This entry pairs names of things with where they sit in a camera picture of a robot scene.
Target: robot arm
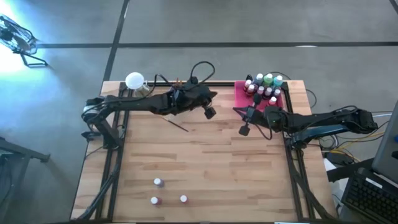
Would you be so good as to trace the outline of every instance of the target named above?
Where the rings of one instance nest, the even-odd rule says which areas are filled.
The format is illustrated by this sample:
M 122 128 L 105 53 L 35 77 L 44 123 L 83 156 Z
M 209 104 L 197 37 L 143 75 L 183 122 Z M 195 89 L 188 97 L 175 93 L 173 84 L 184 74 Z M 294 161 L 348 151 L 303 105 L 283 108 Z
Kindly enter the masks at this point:
M 358 109 L 355 106 L 346 106 L 329 113 L 305 116 L 288 113 L 277 106 L 268 106 L 262 113 L 256 109 L 260 101 L 261 97 L 255 95 L 253 106 L 233 108 L 245 122 L 245 125 L 239 130 L 240 134 L 247 136 L 250 132 L 248 124 L 257 124 L 276 133 L 284 131 L 291 137 L 287 144 L 294 148 L 305 148 L 314 138 L 347 131 L 357 134 L 369 134 L 377 129 L 377 123 L 373 121 L 372 113 Z
M 210 106 L 217 92 L 191 77 L 183 85 L 174 85 L 169 91 L 143 98 L 116 97 L 108 95 L 86 101 L 83 120 L 96 126 L 104 136 L 104 148 L 112 149 L 121 145 L 117 129 L 113 129 L 106 118 L 115 111 L 150 111 L 154 114 L 179 114 L 197 107 L 205 109 L 205 116 L 211 119 L 216 111 Z

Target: wooden tabletop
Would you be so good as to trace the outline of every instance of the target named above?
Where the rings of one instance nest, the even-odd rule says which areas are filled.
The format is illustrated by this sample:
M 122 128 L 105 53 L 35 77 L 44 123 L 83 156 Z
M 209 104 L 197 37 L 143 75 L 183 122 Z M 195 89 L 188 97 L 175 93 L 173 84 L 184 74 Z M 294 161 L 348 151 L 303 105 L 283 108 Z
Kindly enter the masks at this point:
M 294 113 L 311 114 L 303 81 L 288 81 Z M 104 82 L 102 95 L 117 95 L 119 82 Z M 166 91 L 157 88 L 157 93 Z M 296 221 L 294 201 L 281 133 L 271 141 L 251 126 L 238 134 L 243 122 L 231 108 L 233 87 L 211 87 L 217 115 L 207 120 L 204 110 L 168 116 L 186 132 L 149 112 L 131 111 L 121 167 L 114 222 L 273 222 Z M 92 141 L 88 152 L 102 145 Z M 72 218 L 83 213 L 98 193 L 106 151 L 84 163 Z M 310 188 L 335 215 L 323 159 L 318 147 L 304 154 Z M 157 188 L 155 178 L 165 181 Z M 181 195 L 188 203 L 179 201 Z M 153 206 L 151 197 L 162 204 Z M 108 210 L 109 193 L 103 215 Z M 307 214 L 304 199 L 304 214 Z

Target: white object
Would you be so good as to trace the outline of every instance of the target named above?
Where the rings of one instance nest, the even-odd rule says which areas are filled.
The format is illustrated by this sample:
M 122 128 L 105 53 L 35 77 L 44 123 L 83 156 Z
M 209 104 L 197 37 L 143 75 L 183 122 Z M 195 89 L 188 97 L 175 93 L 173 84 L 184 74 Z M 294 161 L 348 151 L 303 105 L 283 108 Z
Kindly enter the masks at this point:
M 254 85 L 249 85 L 248 91 L 253 92 L 254 91 Z
M 160 178 L 155 178 L 154 180 L 154 184 L 158 187 L 162 187 L 163 186 L 163 180 Z
M 251 80 L 246 80 L 246 83 L 244 83 L 244 87 L 249 88 L 249 85 L 251 85 Z
M 271 96 L 271 93 L 272 93 L 272 88 L 271 88 L 271 87 L 268 87 L 267 90 L 266 90 L 265 95 L 266 95 L 266 96 Z
M 271 99 L 269 100 L 269 104 L 270 105 L 275 105 L 276 104 L 276 97 L 271 97 Z
M 261 95 L 263 92 L 264 92 L 264 87 L 260 86 L 259 89 L 257 90 L 257 93 Z
M 278 76 L 276 77 L 276 79 L 277 79 L 278 81 L 280 81 L 280 82 L 281 82 L 281 81 L 282 81 L 282 79 L 283 79 L 283 78 L 282 78 L 282 75 L 278 75 Z
M 277 96 L 279 96 L 279 94 L 280 94 L 280 90 L 276 89 L 274 92 L 274 96 L 277 97 Z
M 181 195 L 180 200 L 182 203 L 185 203 L 188 201 L 188 197 L 186 195 Z
M 144 84 L 144 76 L 138 72 L 132 72 L 126 77 L 126 86 L 131 90 L 137 90 Z
M 150 202 L 151 202 L 153 205 L 157 205 L 157 204 L 159 203 L 159 199 L 158 199 L 157 197 L 152 197 L 152 198 L 150 199 Z
M 264 78 L 263 74 L 258 73 L 257 76 L 256 76 L 256 80 L 261 83 L 262 82 L 262 78 Z

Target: gray floor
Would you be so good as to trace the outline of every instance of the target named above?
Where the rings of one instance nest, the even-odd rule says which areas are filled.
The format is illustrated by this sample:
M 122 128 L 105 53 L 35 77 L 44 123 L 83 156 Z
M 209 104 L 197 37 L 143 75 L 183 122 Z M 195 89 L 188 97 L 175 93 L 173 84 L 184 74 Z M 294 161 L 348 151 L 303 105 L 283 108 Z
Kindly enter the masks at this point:
M 0 0 L 0 12 L 46 44 L 112 43 L 122 3 Z M 131 0 L 120 42 L 398 41 L 397 20 L 388 0 Z M 8 223 L 68 220 L 86 149 L 80 113 L 100 92 L 109 52 L 40 49 L 51 67 L 29 69 L 0 46 L 0 136 L 51 153 L 48 164 L 30 163 Z M 209 60 L 217 80 L 271 70 L 305 80 L 318 97 L 315 113 L 346 105 L 390 111 L 398 100 L 397 57 L 398 47 L 118 49 L 110 80 L 130 72 L 185 78 L 194 63 Z M 197 76 L 208 72 L 201 67 Z M 349 149 L 367 159 L 377 145 Z

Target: small bottle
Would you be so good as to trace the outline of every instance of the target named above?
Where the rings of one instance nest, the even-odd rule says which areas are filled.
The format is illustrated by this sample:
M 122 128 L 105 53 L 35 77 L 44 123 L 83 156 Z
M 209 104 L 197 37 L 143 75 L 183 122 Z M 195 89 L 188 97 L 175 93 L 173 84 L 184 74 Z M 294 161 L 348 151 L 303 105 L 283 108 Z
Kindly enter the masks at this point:
M 187 197 L 186 195 L 181 195 L 180 201 L 181 201 L 182 203 L 188 203 L 188 197 Z
M 160 204 L 162 204 L 162 199 L 161 199 L 161 198 L 158 198 L 158 197 L 152 197 L 152 198 L 150 199 L 150 202 L 151 202 L 153 205 L 160 205 Z
M 269 106 L 272 106 L 272 105 L 275 105 L 276 104 L 276 97 L 271 97 L 271 99 L 269 99 L 269 101 L 268 101 L 268 105 Z
M 265 90 L 263 96 L 264 96 L 264 98 L 270 98 L 270 97 L 271 97 L 271 94 L 272 94 L 272 88 L 271 88 L 271 87 L 268 87 L 268 88 Z
M 160 178 L 155 178 L 154 179 L 154 184 L 158 187 L 163 187 L 164 186 L 164 181 Z
M 254 85 L 249 85 L 248 90 L 246 91 L 247 96 L 252 96 L 254 94 L 255 90 L 254 90 Z
M 272 85 L 272 89 L 276 90 L 277 88 L 279 88 L 282 83 L 283 83 L 283 78 L 282 75 L 278 75 L 277 77 L 274 78 L 274 84 Z
M 252 83 L 251 80 L 246 80 L 246 82 L 244 83 L 244 86 L 243 86 L 243 91 L 246 92 L 249 88 L 249 85 L 251 85 L 251 83 Z
M 264 87 L 260 86 L 259 89 L 257 90 L 257 93 L 262 95 L 264 93 Z
M 280 89 L 276 89 L 274 91 L 274 97 L 278 97 L 280 95 Z
M 253 84 L 256 84 L 257 86 L 261 86 L 263 78 L 264 78 L 263 74 L 258 73 L 257 76 L 256 76 L 256 79 L 254 79 Z
M 272 78 L 273 78 L 273 76 L 271 73 L 268 73 L 266 76 L 264 76 L 263 85 L 265 88 L 272 86 L 272 82 L 273 82 Z

